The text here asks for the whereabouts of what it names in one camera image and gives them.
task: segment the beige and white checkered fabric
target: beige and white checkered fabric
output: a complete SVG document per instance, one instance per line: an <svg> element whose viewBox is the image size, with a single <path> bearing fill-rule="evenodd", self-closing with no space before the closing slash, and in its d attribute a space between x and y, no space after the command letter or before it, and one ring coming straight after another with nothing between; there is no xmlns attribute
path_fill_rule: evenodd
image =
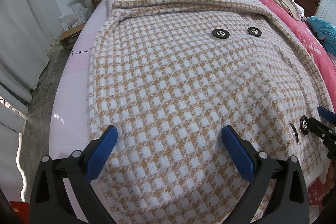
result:
<svg viewBox="0 0 336 224"><path fill-rule="evenodd" d="M216 28L230 37L214 38ZM247 186L220 139L228 124L257 151L296 155L309 175L326 150L312 134L296 144L288 124L318 117L318 105L331 109L318 69L258 0L110 0L90 59L89 119L90 139L118 128L99 178L114 218L221 223Z"/></svg>

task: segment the black button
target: black button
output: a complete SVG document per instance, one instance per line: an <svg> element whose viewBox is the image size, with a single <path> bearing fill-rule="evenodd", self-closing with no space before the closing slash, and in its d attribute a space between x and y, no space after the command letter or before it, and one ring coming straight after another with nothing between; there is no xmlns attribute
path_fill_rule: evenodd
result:
<svg viewBox="0 0 336 224"><path fill-rule="evenodd" d="M260 37L261 36L261 31L256 28L256 27L250 27L247 29L249 34L254 35L255 37Z"/></svg>
<svg viewBox="0 0 336 224"><path fill-rule="evenodd" d="M212 35L216 38L227 39L230 36L230 33L227 30L215 29L212 31Z"/></svg>

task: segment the gray floor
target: gray floor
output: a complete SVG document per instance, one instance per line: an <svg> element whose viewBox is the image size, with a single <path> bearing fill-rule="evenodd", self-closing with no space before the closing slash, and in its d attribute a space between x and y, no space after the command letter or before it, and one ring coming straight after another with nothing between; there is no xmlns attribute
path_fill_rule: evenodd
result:
<svg viewBox="0 0 336 224"><path fill-rule="evenodd" d="M49 127L58 83L68 55L59 42L52 45L49 64L42 72L33 99L28 105L26 127L22 135L20 167L26 175L25 201L29 203L35 174L41 157L49 152Z"/></svg>

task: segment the white curtain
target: white curtain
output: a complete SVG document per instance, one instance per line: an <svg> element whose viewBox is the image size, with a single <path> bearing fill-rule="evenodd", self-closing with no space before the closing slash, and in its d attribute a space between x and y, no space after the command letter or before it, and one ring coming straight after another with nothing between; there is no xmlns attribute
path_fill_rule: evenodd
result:
<svg viewBox="0 0 336 224"><path fill-rule="evenodd" d="M49 28L52 20L58 22L59 11L50 16L52 5L46 1L39 5L37 0L0 0L0 97L20 112L0 103L0 187L12 201L21 200L23 186L16 156L28 113L25 102L32 100L30 90L39 83L60 27Z"/></svg>

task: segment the mattress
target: mattress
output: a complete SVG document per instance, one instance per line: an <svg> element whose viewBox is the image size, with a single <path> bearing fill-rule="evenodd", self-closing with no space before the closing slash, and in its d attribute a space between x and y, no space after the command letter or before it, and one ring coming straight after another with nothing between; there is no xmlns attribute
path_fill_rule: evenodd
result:
<svg viewBox="0 0 336 224"><path fill-rule="evenodd" d="M74 150L83 150L88 144L87 79L88 62L93 42L108 17L108 0L103 0L93 12L77 39L64 68L53 106L50 123L49 155L53 159L68 157ZM292 31L283 26L294 37ZM320 174L305 178L309 185ZM64 181L69 199L79 219L86 221L73 194L69 181ZM97 181L91 183L107 210L105 199Z"/></svg>

